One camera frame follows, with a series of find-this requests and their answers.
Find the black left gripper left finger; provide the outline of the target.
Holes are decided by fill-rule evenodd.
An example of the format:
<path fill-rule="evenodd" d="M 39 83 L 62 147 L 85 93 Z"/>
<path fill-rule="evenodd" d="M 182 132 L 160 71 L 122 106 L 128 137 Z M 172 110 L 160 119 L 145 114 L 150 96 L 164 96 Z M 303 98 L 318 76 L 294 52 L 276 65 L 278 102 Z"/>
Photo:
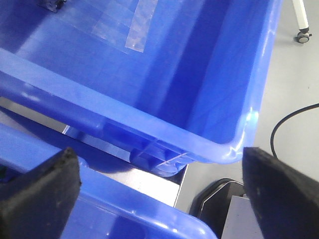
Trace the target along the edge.
<path fill-rule="evenodd" d="M 58 239 L 79 196 L 78 157 L 72 148 L 53 155 L 0 188 L 2 239 Z"/>

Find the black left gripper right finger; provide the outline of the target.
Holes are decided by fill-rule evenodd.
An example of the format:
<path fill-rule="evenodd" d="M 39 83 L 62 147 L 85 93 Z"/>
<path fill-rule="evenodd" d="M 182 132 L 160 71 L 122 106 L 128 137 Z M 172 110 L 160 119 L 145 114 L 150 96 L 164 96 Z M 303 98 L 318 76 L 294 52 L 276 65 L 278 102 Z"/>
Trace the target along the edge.
<path fill-rule="evenodd" d="M 319 183 L 258 147 L 246 147 L 243 181 L 266 239 L 319 237 Z"/>

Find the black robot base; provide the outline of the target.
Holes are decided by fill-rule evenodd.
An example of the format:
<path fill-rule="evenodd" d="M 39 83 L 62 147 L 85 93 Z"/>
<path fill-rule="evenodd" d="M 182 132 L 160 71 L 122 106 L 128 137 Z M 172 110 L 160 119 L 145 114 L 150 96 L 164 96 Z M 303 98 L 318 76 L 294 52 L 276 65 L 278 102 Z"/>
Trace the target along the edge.
<path fill-rule="evenodd" d="M 219 239 L 262 239 L 244 185 L 220 179 L 200 192 L 189 213 L 205 222 Z"/>

